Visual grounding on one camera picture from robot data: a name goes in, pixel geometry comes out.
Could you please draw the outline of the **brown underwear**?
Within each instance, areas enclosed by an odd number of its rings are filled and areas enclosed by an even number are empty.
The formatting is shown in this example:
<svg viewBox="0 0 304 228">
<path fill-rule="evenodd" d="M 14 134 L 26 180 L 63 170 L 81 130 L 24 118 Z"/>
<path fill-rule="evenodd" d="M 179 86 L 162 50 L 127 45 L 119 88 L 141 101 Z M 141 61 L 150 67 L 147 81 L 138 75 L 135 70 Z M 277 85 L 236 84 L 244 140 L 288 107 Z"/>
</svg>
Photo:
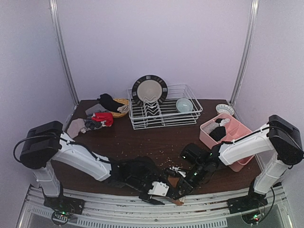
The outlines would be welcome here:
<svg viewBox="0 0 304 228">
<path fill-rule="evenodd" d="M 173 186 L 173 187 L 176 187 L 177 186 L 177 183 L 178 183 L 178 180 L 179 178 L 177 177 L 172 177 L 172 176 L 168 176 L 167 180 L 169 181 L 169 183 Z M 177 206 L 182 206 L 184 204 L 183 201 L 181 201 L 180 199 L 171 199 L 171 198 L 168 198 L 168 200 L 172 203 L 174 203 L 175 205 Z"/>
</svg>

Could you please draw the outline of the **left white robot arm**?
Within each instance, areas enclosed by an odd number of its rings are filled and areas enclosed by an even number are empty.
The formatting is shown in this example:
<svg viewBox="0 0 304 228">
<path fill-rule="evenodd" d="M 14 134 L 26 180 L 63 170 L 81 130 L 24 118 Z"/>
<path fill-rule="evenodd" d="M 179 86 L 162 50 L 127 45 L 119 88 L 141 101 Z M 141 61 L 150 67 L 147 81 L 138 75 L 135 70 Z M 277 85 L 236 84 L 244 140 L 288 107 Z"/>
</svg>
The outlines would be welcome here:
<svg viewBox="0 0 304 228">
<path fill-rule="evenodd" d="M 70 138 L 62 127 L 61 122 L 52 121 L 30 129 L 27 137 L 20 141 L 23 144 L 20 156 L 15 157 L 33 171 L 43 190 L 45 206 L 68 210 L 84 205 L 82 200 L 64 196 L 62 183 L 57 179 L 51 161 L 65 163 L 112 186 L 127 185 L 140 193 L 141 200 L 153 205 L 162 204 L 153 196 L 177 197 L 177 190 L 151 158 L 114 160 L 96 154 L 85 144 Z"/>
</svg>

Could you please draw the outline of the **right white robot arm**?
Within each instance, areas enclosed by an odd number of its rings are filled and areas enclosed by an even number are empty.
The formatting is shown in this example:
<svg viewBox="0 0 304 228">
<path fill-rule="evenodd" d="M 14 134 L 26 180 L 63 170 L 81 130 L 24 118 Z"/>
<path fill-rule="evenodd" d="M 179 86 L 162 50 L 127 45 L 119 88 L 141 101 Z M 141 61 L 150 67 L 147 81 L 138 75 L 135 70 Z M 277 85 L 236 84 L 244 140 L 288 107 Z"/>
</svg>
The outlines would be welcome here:
<svg viewBox="0 0 304 228">
<path fill-rule="evenodd" d="M 209 174 L 245 157 L 266 151 L 273 151 L 273 157 L 252 181 L 249 191 L 251 197 L 264 197 L 287 169 L 304 158 L 298 128 L 278 115 L 270 116 L 267 124 L 258 130 L 237 140 L 223 141 L 210 151 L 194 143 L 186 145 L 180 156 L 193 167 L 185 176 L 180 177 L 176 187 L 169 188 L 167 197 L 177 200 L 189 195 Z"/>
</svg>

